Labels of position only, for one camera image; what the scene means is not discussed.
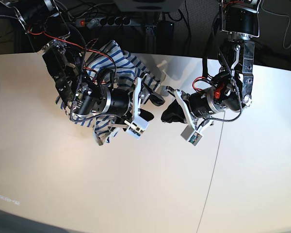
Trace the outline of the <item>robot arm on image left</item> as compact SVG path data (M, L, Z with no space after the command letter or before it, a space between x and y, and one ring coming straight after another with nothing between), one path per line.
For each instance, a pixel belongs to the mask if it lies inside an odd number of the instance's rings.
M53 0L0 0L0 18L10 18L22 26L34 51L43 51L43 60L63 107L71 121L84 123L99 117L114 117L130 123L137 119L150 121L153 115L141 109L151 101L164 104L161 95L141 78L135 78L128 90L120 89L115 60L107 53L97 53L111 62L91 76L85 55L91 51L84 39L79 44L69 41L80 32L65 22Z

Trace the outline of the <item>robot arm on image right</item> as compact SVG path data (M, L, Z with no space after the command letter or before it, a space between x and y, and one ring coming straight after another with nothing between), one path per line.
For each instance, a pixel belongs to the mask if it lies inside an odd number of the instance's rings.
M229 109L242 114L251 104L255 43L259 37L259 0L221 0L202 58L202 76L192 82L193 94L180 91L163 112L164 123L217 120Z

